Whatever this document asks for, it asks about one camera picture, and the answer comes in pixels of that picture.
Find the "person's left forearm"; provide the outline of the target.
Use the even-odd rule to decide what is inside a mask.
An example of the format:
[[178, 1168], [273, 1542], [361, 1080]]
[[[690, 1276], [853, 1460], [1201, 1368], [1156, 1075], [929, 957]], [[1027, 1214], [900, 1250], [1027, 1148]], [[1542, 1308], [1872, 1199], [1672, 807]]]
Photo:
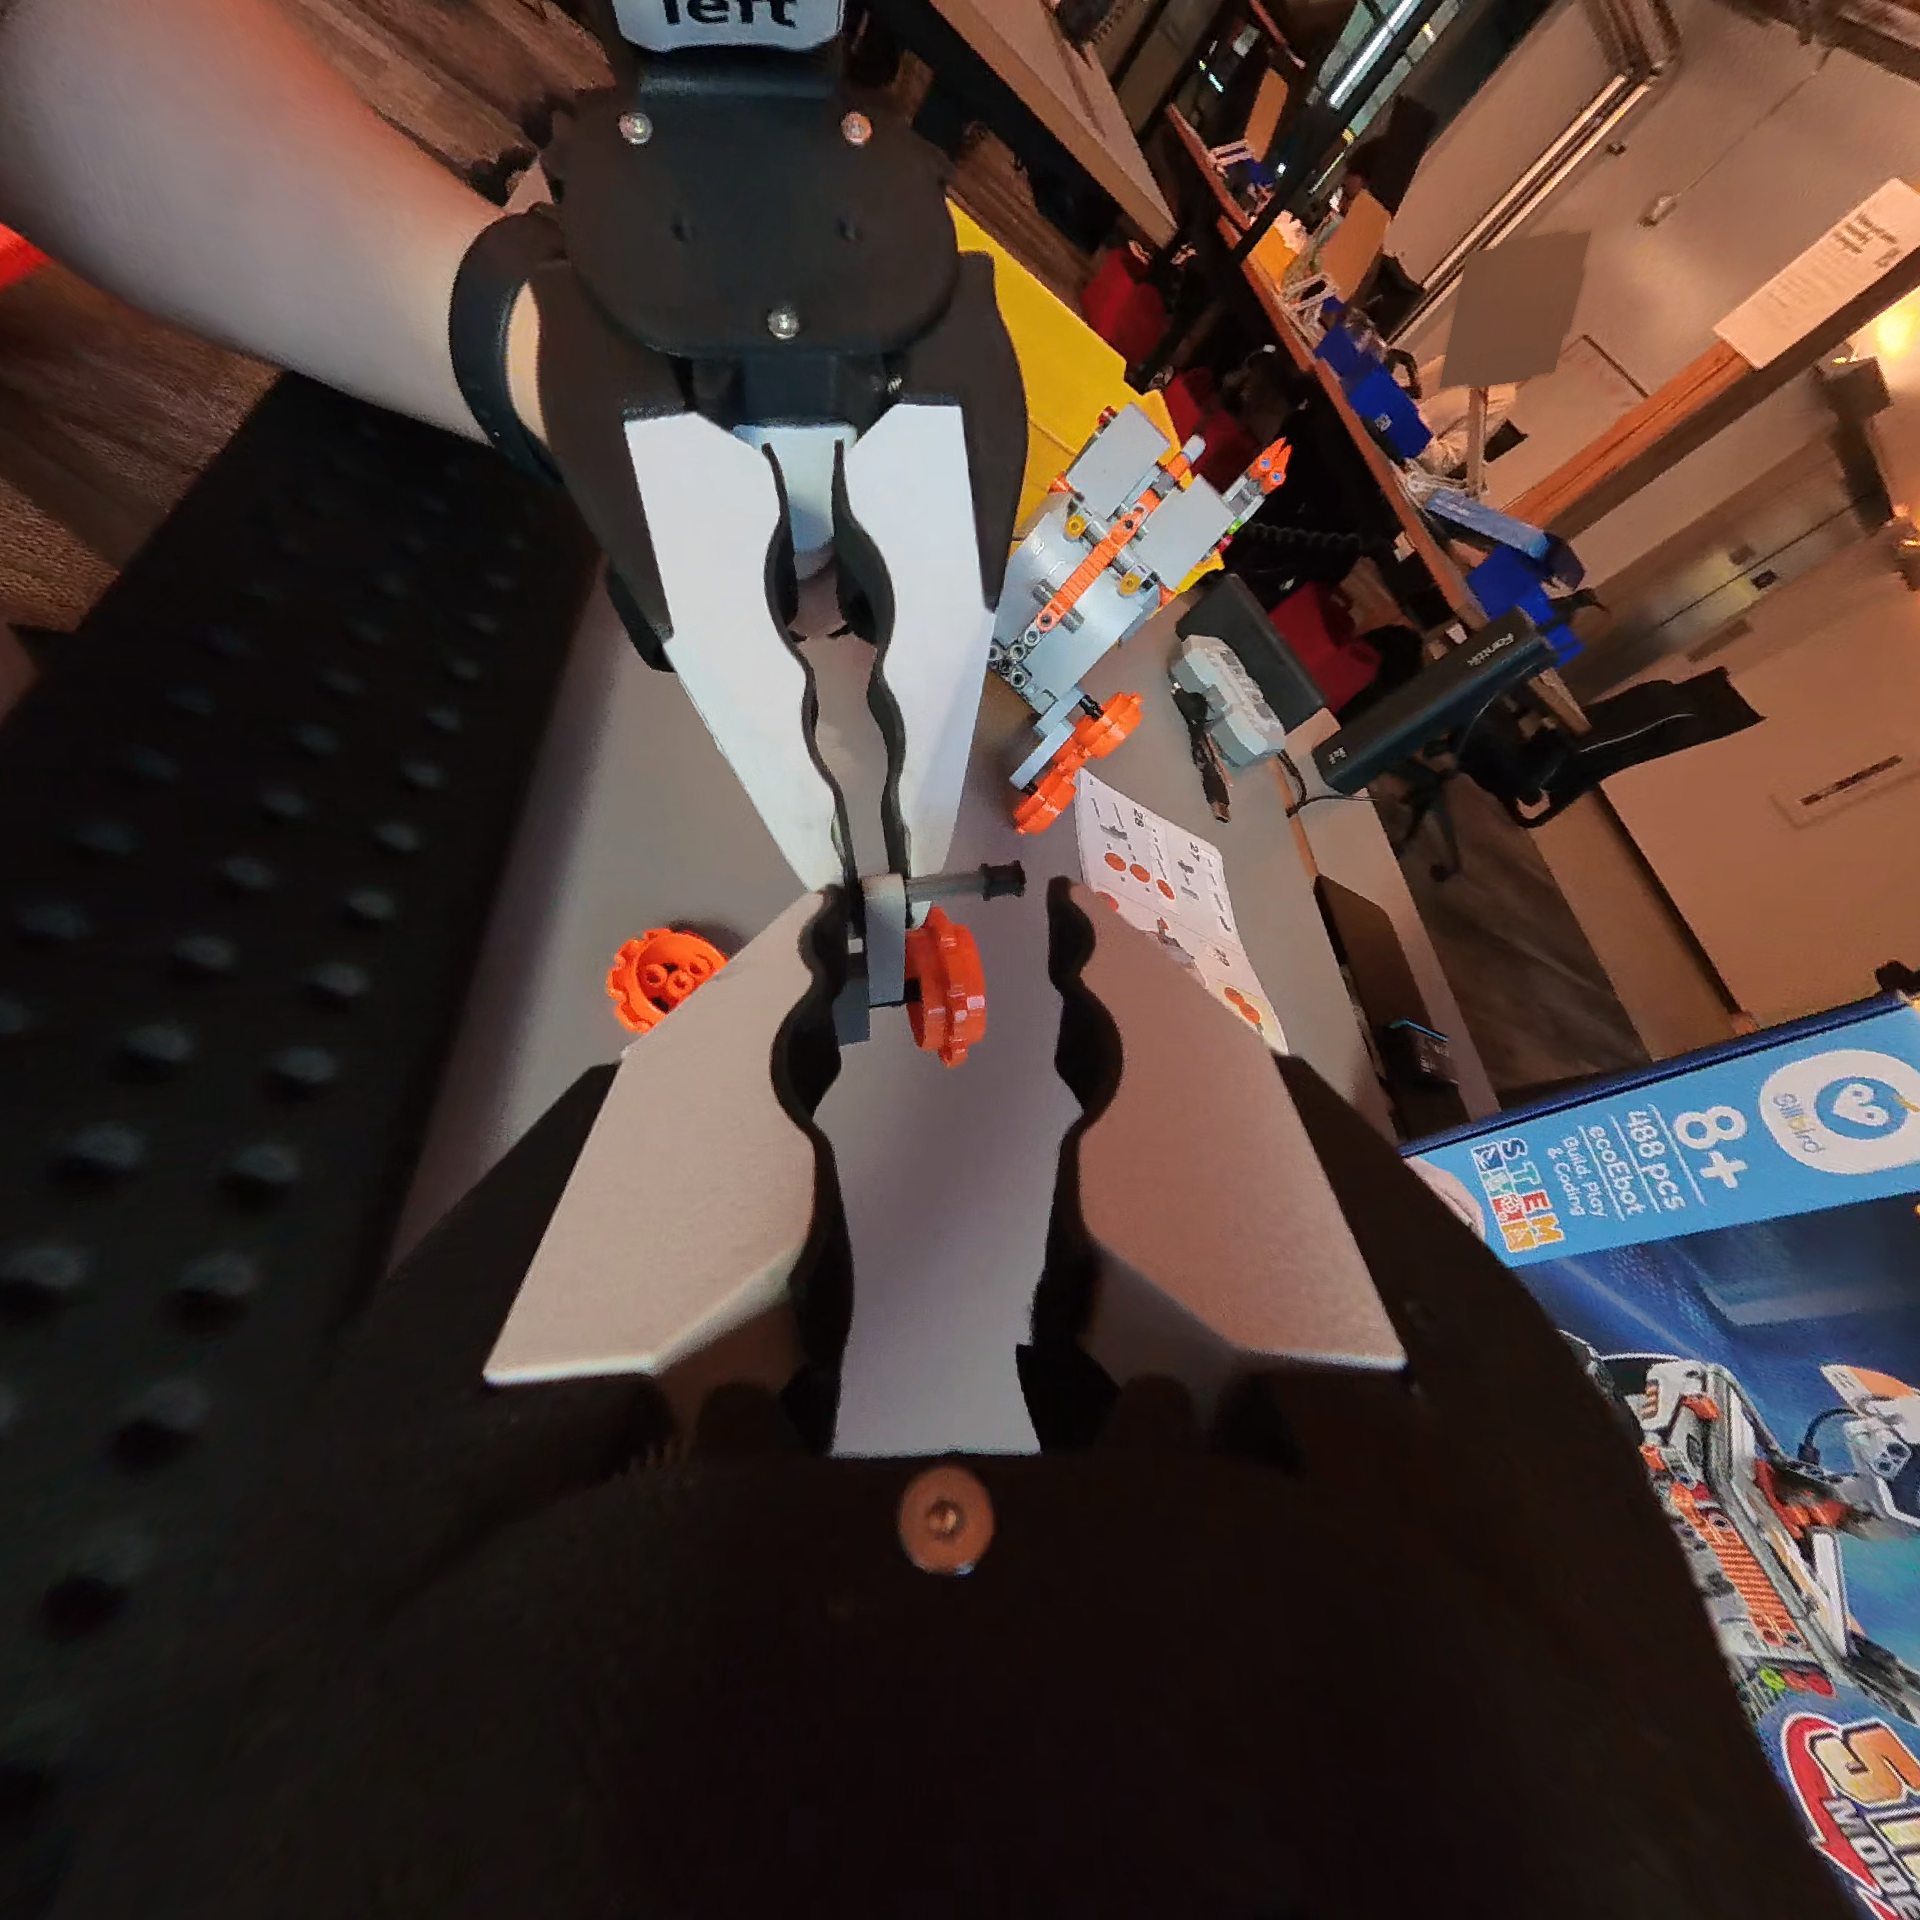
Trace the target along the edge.
[[158, 321], [483, 441], [446, 317], [497, 216], [273, 2], [3, 2], [3, 224]]

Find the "yellow plastic bin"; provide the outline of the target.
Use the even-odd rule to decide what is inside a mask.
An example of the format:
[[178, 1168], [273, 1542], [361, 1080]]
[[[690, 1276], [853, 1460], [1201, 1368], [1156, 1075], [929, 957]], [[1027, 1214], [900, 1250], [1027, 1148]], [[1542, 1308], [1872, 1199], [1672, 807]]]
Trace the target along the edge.
[[1182, 445], [1167, 402], [1127, 385], [1119, 351], [1070, 302], [988, 237], [958, 198], [947, 198], [947, 212], [958, 228], [958, 249], [991, 262], [1000, 313], [1019, 356], [1027, 417], [1016, 534], [1008, 539], [1008, 552], [1019, 552], [1033, 521], [1061, 494], [1059, 481], [1095, 436], [1099, 413], [1136, 404], [1156, 425], [1167, 449], [1180, 449]]

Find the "orange toy wheel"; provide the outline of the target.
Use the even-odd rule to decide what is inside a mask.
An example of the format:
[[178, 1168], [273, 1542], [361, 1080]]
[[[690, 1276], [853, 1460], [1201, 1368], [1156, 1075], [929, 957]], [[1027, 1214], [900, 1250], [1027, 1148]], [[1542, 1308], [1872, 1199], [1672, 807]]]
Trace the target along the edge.
[[691, 930], [651, 926], [622, 939], [609, 958], [609, 1012], [622, 1030], [646, 1035], [726, 962], [728, 957]]
[[985, 1037], [985, 970], [976, 938], [940, 903], [903, 933], [903, 1015], [919, 1052], [960, 1066]]

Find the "long wooden table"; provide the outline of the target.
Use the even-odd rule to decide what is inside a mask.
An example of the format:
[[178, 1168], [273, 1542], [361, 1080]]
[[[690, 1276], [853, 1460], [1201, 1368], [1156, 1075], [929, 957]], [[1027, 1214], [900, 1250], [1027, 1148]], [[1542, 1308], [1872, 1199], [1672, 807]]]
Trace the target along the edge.
[[1209, 193], [1209, 204], [1194, 222], [1193, 249], [1210, 249], [1210, 301], [1222, 302], [1222, 313], [1230, 313], [1235, 323], [1259, 326], [1259, 342], [1281, 351], [1282, 378], [1293, 383], [1293, 396], [1315, 396], [1308, 404], [1327, 417], [1327, 430], [1339, 430], [1339, 445], [1347, 446], [1341, 460], [1350, 470], [1361, 466], [1368, 472], [1368, 494], [1379, 497], [1379, 506], [1368, 511], [1374, 519], [1391, 514], [1394, 521], [1394, 539], [1386, 540], [1394, 558], [1386, 561], [1383, 582], [1402, 586], [1409, 582], [1409, 571], [1417, 571], [1422, 586], [1414, 593], [1414, 611], [1435, 611], [1446, 604], [1450, 622], [1462, 626], [1467, 633], [1483, 626], [1490, 612], [1468, 589], [1454, 548], [1432, 534], [1432, 524], [1419, 514], [1419, 506], [1405, 490], [1405, 470], [1371, 436], [1366, 417], [1355, 413], [1344, 390], [1339, 388], [1339, 375], [1308, 351], [1308, 342], [1282, 310], [1275, 285], [1256, 266], [1255, 259], [1238, 253], [1238, 245], [1250, 237], [1250, 228], [1238, 224], [1235, 194], [1210, 166], [1210, 151], [1188, 128], [1180, 106], [1167, 106], [1163, 122]]

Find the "black wristband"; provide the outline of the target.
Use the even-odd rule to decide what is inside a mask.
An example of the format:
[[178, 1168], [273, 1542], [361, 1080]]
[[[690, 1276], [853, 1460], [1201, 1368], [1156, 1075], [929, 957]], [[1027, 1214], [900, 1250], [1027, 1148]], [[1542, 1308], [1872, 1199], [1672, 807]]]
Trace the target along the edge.
[[509, 385], [509, 326], [537, 266], [561, 259], [549, 204], [502, 216], [473, 236], [449, 285], [446, 351], [455, 385], [481, 428], [518, 472], [561, 486], [543, 436], [518, 417]]

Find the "white paper sign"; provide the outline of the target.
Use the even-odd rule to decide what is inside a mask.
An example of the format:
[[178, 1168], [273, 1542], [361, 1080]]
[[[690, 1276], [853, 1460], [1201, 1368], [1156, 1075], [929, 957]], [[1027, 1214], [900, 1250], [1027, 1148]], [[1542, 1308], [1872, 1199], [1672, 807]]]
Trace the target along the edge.
[[1762, 367], [1872, 293], [1915, 252], [1915, 190], [1887, 178], [1714, 323], [1714, 339]]

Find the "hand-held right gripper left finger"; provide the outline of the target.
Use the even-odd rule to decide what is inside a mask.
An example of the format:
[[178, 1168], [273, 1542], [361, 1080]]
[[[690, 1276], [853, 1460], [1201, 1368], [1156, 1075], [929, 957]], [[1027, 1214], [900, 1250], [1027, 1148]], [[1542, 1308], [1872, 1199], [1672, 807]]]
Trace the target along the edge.
[[718, 1387], [754, 1383], [828, 1451], [853, 1237], [820, 1103], [841, 1066], [849, 903], [805, 891], [622, 1049], [491, 1387], [644, 1376], [691, 1426]]

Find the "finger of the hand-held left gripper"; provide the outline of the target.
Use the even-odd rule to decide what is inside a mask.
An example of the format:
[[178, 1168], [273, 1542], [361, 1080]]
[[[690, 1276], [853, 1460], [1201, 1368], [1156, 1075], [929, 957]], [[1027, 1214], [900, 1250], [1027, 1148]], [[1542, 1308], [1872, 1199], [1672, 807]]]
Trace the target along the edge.
[[709, 417], [630, 417], [665, 658], [804, 888], [854, 877], [844, 795], [820, 756], [820, 688], [779, 611], [789, 552], [770, 449]]
[[898, 873], [933, 873], [963, 804], [991, 633], [960, 404], [889, 407], [838, 449], [828, 511], [841, 585], [876, 626], [882, 843]]

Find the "black monitor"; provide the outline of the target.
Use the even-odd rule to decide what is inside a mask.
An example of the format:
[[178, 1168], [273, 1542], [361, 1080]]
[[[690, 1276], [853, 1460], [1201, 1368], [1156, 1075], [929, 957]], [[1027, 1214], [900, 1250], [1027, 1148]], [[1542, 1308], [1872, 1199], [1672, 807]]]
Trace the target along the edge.
[[1312, 773], [1332, 794], [1355, 795], [1419, 748], [1468, 729], [1492, 702], [1552, 667], [1547, 633], [1524, 611], [1507, 611], [1426, 658], [1402, 684], [1371, 694], [1355, 713], [1341, 712], [1339, 729], [1308, 749]]

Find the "red storage bin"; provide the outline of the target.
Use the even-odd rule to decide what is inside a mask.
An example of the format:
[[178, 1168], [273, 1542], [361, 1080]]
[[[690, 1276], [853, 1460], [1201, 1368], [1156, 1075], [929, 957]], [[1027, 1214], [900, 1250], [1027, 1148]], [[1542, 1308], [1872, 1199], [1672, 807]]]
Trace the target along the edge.
[[1296, 585], [1267, 611], [1267, 620], [1332, 712], [1379, 682], [1379, 645], [1355, 629], [1347, 604], [1332, 586]]
[[1150, 276], [1150, 253], [1134, 245], [1107, 252], [1077, 293], [1077, 313], [1127, 366], [1143, 366], [1167, 331], [1167, 297]]

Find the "black perforated panel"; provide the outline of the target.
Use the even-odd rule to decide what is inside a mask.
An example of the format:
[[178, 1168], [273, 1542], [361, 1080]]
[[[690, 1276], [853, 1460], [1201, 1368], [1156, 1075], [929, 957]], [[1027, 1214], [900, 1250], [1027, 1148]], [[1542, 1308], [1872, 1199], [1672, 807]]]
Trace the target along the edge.
[[3, 722], [3, 1917], [393, 1242], [597, 565], [283, 378]]

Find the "grey toy control box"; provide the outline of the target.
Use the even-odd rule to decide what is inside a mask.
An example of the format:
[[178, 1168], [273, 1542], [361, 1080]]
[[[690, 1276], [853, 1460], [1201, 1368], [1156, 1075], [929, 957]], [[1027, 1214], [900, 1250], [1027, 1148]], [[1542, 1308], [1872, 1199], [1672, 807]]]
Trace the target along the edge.
[[1226, 768], [1256, 768], [1282, 754], [1281, 713], [1222, 635], [1180, 635], [1168, 655], [1168, 682], [1201, 702], [1204, 733]]

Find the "blue toy kit box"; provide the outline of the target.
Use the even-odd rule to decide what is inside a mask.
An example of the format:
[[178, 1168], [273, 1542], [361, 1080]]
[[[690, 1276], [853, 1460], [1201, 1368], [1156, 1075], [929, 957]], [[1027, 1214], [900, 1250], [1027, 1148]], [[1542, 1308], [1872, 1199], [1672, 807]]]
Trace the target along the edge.
[[1637, 1446], [1852, 1913], [1915, 1917], [1915, 992], [1405, 1159]]

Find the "black flat case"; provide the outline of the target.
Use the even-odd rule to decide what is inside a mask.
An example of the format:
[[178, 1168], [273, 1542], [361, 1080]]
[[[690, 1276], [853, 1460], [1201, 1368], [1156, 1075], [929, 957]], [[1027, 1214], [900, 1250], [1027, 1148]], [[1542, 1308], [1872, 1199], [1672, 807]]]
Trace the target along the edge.
[[1209, 573], [1173, 629], [1175, 635], [1222, 635], [1256, 678], [1286, 733], [1327, 708], [1327, 694], [1269, 626], [1267, 608], [1244, 577]]

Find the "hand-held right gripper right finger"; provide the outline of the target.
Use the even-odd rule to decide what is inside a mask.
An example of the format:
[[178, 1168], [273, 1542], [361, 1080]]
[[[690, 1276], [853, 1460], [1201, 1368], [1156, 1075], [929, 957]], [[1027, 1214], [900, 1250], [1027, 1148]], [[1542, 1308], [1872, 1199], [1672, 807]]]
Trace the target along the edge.
[[1095, 1446], [1136, 1380], [1210, 1426], [1250, 1380], [1405, 1376], [1298, 1103], [1315, 1075], [1083, 882], [1044, 888], [1044, 970], [1074, 1115], [1019, 1345], [1041, 1451]]

